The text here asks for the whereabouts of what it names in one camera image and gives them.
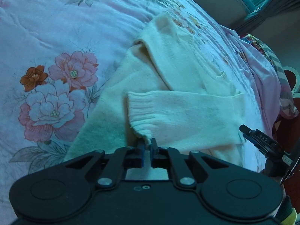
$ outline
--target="yellow fabric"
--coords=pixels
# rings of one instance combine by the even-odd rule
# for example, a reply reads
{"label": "yellow fabric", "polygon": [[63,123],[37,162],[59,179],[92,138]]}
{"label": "yellow fabric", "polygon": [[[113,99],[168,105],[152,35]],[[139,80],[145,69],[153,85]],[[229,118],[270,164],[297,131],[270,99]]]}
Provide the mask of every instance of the yellow fabric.
{"label": "yellow fabric", "polygon": [[293,208],[292,213],[281,222],[282,225],[294,225],[297,219],[297,212],[296,209]]}

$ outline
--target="striped fabric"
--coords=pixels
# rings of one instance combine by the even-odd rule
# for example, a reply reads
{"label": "striped fabric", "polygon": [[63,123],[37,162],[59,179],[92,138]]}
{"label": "striped fabric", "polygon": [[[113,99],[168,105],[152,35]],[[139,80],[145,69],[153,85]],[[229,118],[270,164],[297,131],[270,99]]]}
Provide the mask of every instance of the striped fabric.
{"label": "striped fabric", "polygon": [[280,94],[280,115],[285,119],[293,119],[298,116],[299,112],[294,105],[292,91],[284,73],[282,65],[275,55],[275,53],[261,40],[257,39],[251,34],[246,35],[242,40],[247,41],[253,45],[257,50],[259,50],[274,67],[280,84],[281,84],[281,94]]}

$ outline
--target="white sweater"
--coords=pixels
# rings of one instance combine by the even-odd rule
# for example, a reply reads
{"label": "white sweater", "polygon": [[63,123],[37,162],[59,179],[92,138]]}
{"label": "white sweater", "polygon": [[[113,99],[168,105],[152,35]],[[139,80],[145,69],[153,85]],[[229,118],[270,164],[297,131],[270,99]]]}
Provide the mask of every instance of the white sweater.
{"label": "white sweater", "polygon": [[153,19],[107,82],[66,159],[143,137],[243,166],[244,96],[168,13]]}

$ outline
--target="orange flower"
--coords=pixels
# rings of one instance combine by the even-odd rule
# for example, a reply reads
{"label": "orange flower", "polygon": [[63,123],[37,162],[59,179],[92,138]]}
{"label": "orange flower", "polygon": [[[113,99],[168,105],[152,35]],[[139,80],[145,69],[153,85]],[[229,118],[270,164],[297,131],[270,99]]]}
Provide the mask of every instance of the orange flower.
{"label": "orange flower", "polygon": [[29,92],[33,90],[36,86],[44,85],[45,79],[47,79],[48,74],[44,73],[44,66],[39,65],[36,68],[28,68],[26,75],[24,75],[20,83],[24,85],[24,91]]}

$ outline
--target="hand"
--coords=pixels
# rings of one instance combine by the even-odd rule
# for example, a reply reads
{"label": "hand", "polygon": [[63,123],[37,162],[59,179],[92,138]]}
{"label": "hand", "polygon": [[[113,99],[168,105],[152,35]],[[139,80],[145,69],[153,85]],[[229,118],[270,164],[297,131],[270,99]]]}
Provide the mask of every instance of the hand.
{"label": "hand", "polygon": [[[282,180],[283,177],[275,177],[275,178],[272,178],[274,181],[276,181],[278,184],[280,184],[281,180]],[[283,199],[285,199],[286,197],[286,193],[285,193],[285,188],[283,185],[281,185],[281,188],[282,188],[282,192],[283,192]]]}

